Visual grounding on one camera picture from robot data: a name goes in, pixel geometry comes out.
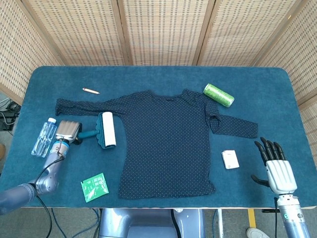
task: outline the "long-sleeve shirt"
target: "long-sleeve shirt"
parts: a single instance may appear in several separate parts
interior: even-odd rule
[[[184,90],[159,96],[143,91],[106,102],[58,99],[56,115],[112,112],[126,132],[127,156],[119,197],[126,199],[211,194],[209,129],[215,134],[256,138],[258,125],[221,115],[217,103]]]

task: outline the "water bottle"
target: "water bottle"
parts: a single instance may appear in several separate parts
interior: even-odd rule
[[[56,120],[54,118],[49,118],[49,120],[44,123],[43,128],[40,132],[40,135],[34,145],[34,148],[31,152],[32,155],[39,156],[39,157],[45,157],[51,141],[55,135],[56,131]]]

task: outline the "metal robot arm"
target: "metal robot arm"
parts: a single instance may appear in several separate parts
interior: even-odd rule
[[[251,175],[254,182],[270,187],[278,195],[277,206],[289,238],[310,238],[304,215],[297,197],[293,192],[297,189],[296,181],[290,163],[285,159],[281,146],[261,137],[263,146],[255,141],[264,166],[268,180],[258,179]]]
[[[58,187],[58,173],[71,143],[80,144],[76,137],[82,125],[73,121],[61,121],[56,132],[56,141],[45,161],[39,176],[17,187],[0,193],[0,215],[25,206],[37,195],[54,192]]]

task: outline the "bottle cap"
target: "bottle cap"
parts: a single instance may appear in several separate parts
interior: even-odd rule
[[[54,118],[49,118],[48,121],[49,121],[49,122],[53,122],[54,124],[56,123],[56,119],[54,119]]]

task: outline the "blue tablecloth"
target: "blue tablecloth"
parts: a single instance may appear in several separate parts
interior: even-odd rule
[[[303,207],[317,205],[317,171],[287,73],[280,68],[197,66],[43,66],[30,79],[11,150],[0,178],[0,190],[28,182],[42,170],[45,159],[31,150],[48,117],[79,121],[93,130],[97,117],[54,115],[57,98],[106,101],[138,91],[159,95],[180,94],[183,89],[202,92],[207,83],[235,97],[230,108],[219,104],[221,114],[259,124],[259,137],[277,141],[290,161]],[[83,87],[100,92],[90,94]],[[253,139],[210,133],[212,195],[126,200],[118,186],[126,155],[122,122],[114,118],[117,147],[103,150],[95,137],[71,145],[54,194],[43,196],[49,207],[273,207],[274,194],[255,184],[251,174],[265,179],[266,171]],[[223,150],[235,150],[240,168],[226,170]],[[80,182],[104,173],[109,194],[85,202]],[[33,201],[29,206],[41,206]]]

